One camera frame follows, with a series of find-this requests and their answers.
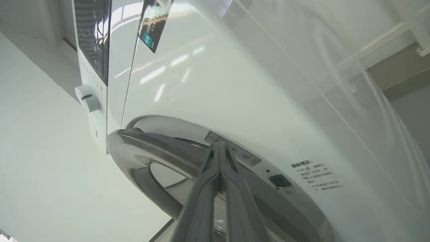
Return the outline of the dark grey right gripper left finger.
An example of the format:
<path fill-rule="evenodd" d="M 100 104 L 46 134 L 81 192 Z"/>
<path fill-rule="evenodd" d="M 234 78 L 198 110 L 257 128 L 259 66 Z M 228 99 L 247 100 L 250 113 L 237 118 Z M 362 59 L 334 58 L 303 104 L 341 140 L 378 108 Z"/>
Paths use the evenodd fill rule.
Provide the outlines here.
<path fill-rule="evenodd" d="M 214 238 L 214 200 L 220 191 L 221 147 L 212 144 L 197 180 L 181 211 L 172 242 L 212 242 Z"/>

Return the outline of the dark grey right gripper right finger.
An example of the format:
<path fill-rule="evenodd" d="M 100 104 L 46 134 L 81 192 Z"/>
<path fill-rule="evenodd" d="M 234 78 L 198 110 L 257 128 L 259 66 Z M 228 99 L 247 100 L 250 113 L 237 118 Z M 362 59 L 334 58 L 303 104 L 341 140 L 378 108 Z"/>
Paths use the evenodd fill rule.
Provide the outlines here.
<path fill-rule="evenodd" d="M 220 175 L 227 202 L 227 241 L 268 242 L 267 227 L 226 142 L 220 142 Z"/>

